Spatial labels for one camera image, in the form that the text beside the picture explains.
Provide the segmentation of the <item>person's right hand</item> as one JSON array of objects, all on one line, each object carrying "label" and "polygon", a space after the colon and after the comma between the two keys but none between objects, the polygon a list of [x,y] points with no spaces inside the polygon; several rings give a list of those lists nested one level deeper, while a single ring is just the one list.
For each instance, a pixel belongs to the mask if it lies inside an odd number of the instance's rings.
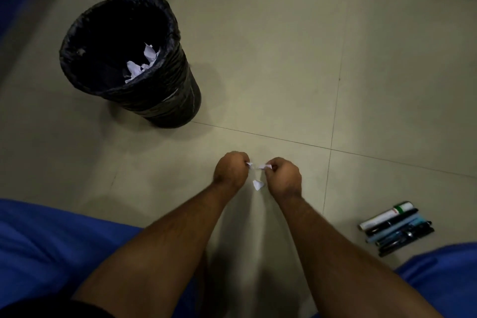
[{"label": "person's right hand", "polygon": [[272,182],[267,182],[271,196],[275,200],[301,197],[302,176],[299,168],[291,161],[278,157],[278,169]]}]

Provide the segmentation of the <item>person's left hand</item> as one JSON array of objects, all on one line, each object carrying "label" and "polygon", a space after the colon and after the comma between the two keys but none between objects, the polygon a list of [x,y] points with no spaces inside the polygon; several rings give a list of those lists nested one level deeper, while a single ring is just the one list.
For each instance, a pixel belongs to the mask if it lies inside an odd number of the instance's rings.
[{"label": "person's left hand", "polygon": [[213,183],[237,193],[248,179],[249,172],[238,171],[238,151],[226,153],[217,163]]}]

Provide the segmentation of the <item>person's left forearm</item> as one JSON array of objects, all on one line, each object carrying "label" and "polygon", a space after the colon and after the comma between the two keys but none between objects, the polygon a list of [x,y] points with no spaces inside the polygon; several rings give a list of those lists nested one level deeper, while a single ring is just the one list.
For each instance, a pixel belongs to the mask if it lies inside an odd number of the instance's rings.
[{"label": "person's left forearm", "polygon": [[244,183],[214,180],[102,262],[73,300],[114,318],[171,318],[225,206]]}]

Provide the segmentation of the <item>person's right forearm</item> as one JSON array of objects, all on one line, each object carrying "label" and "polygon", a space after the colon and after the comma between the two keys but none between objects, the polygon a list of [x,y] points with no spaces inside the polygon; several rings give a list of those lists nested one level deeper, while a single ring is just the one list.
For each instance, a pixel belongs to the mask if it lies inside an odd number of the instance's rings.
[{"label": "person's right forearm", "polygon": [[443,318],[389,267],[341,235],[296,191],[272,193],[321,318]]}]

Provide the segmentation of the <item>white marker with green cap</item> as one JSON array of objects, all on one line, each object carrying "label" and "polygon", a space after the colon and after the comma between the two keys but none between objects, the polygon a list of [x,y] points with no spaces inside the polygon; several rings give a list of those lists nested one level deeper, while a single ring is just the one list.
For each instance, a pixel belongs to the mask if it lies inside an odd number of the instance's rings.
[{"label": "white marker with green cap", "polygon": [[376,227],[377,225],[390,220],[396,216],[399,216],[407,211],[414,209],[414,205],[409,201],[404,201],[400,204],[394,205],[391,209],[384,211],[362,223],[357,227],[360,231],[367,231],[371,228]]}]

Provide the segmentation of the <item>bin with black bag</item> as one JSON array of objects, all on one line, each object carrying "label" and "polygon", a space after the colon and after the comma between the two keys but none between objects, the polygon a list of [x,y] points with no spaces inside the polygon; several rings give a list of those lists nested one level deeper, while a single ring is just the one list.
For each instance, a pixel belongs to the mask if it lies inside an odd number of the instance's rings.
[{"label": "bin with black bag", "polygon": [[[198,113],[202,96],[166,0],[104,0],[73,22],[59,50],[61,69],[79,91],[116,103],[159,128],[178,128]],[[126,63],[154,65],[126,84]]]}]

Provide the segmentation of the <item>black marker pen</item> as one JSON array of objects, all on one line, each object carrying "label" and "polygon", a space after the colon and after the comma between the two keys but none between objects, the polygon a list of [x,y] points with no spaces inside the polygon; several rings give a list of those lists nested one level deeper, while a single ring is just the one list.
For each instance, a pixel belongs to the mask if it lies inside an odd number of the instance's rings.
[{"label": "black marker pen", "polygon": [[404,219],[416,214],[417,212],[419,211],[419,209],[417,208],[413,208],[411,210],[408,210],[398,216],[395,216],[395,217],[392,217],[391,219],[387,220],[387,221],[384,221],[382,223],[380,223],[379,225],[369,229],[369,230],[366,230],[365,231],[365,234],[367,237],[372,237],[394,225],[396,225],[397,223],[403,221]]}]

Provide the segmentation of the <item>light blue pen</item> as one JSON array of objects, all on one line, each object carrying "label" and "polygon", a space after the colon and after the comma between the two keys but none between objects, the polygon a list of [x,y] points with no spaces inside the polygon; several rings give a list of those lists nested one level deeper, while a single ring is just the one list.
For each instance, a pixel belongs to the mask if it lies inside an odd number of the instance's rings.
[{"label": "light blue pen", "polygon": [[385,230],[366,238],[365,241],[366,243],[376,243],[392,236],[393,234],[396,234],[396,232],[402,230],[404,227],[419,225],[426,221],[427,220],[422,218],[419,213],[415,213],[407,218],[404,218],[402,221],[396,223],[395,225],[392,225]]}]

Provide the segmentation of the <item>crumpled white paper piece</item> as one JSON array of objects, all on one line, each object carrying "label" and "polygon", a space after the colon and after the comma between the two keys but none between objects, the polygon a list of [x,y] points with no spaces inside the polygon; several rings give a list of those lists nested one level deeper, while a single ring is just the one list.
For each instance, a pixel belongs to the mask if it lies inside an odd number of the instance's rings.
[{"label": "crumpled white paper piece", "polygon": [[126,84],[130,83],[132,80],[137,78],[140,74],[144,73],[146,70],[148,70],[151,67],[150,64],[138,65],[132,61],[128,61],[126,63],[126,66],[129,71],[129,75],[124,78],[124,81]]},{"label": "crumpled white paper piece", "polygon": [[157,60],[161,49],[159,48],[157,51],[153,48],[151,44],[146,44],[144,49],[144,56],[148,61],[148,66],[152,67]]}]

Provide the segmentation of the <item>black pen with clip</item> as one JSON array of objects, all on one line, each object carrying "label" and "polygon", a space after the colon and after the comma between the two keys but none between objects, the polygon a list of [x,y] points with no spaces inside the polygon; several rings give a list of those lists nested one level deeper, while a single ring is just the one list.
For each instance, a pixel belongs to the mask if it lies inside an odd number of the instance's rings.
[{"label": "black pen with clip", "polygon": [[420,229],[423,229],[427,226],[430,226],[432,227],[432,222],[431,221],[426,221],[424,223],[421,223],[419,225],[415,225],[415,226],[407,226],[407,227],[404,227],[402,230],[396,232],[396,234],[393,234],[392,236],[386,238],[386,239],[383,239],[382,241],[379,241],[379,242],[376,242],[375,245],[380,249],[381,247],[383,246],[387,246],[389,245],[390,243],[396,241],[396,240],[399,240],[400,238],[404,237],[406,235],[406,232],[407,231],[411,231],[411,232],[415,232],[416,230],[420,230]]}]

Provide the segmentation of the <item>slim black pen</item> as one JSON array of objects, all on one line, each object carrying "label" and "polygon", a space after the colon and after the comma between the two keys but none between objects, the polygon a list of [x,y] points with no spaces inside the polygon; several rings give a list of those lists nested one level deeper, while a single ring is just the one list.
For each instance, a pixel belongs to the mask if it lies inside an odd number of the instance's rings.
[{"label": "slim black pen", "polygon": [[399,240],[396,240],[392,243],[390,243],[389,245],[387,246],[383,246],[379,249],[379,253],[378,253],[378,256],[379,257],[385,257],[385,256],[388,256],[392,253],[394,253],[395,251],[407,246],[407,245],[410,245],[411,243],[414,243],[415,241],[419,240],[419,239],[422,239],[432,233],[435,232],[435,229],[430,227],[430,226],[427,226],[423,229],[420,229],[420,230],[416,230],[415,232],[411,232],[411,231],[407,231],[406,232],[406,235],[402,238],[400,238]]}]

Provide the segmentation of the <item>person's right leg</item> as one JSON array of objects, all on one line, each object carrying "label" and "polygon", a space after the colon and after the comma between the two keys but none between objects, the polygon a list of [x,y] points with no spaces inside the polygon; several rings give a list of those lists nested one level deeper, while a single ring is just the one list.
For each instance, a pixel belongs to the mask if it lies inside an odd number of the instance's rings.
[{"label": "person's right leg", "polygon": [[413,256],[395,272],[444,318],[477,318],[477,242]]}]

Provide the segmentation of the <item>person's leg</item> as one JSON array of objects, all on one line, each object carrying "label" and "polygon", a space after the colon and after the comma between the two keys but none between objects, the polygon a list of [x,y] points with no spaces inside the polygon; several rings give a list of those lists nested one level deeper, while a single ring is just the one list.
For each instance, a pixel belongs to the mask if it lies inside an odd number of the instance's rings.
[{"label": "person's leg", "polygon": [[444,318],[477,318],[477,242],[413,256],[395,272]]},{"label": "person's leg", "polygon": [[[51,207],[0,199],[0,309],[25,299],[73,300],[93,271],[142,230]],[[199,318],[198,299],[194,274],[171,318]]]}]

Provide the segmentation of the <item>person's left leg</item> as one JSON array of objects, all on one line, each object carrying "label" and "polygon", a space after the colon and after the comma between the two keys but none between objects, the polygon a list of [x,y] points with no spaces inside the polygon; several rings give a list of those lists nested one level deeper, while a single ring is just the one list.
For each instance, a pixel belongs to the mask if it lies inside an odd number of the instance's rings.
[{"label": "person's left leg", "polygon": [[[93,271],[142,230],[51,207],[0,199],[0,309],[25,299],[73,300]],[[171,318],[199,318],[198,299],[194,274]]]}]

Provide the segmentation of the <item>person's black shirt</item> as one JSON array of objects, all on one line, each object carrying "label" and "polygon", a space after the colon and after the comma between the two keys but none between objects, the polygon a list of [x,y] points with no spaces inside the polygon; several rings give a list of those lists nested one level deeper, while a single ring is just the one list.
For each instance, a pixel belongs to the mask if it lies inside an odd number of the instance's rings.
[{"label": "person's black shirt", "polygon": [[72,299],[25,299],[0,309],[0,318],[115,318],[95,305]]}]

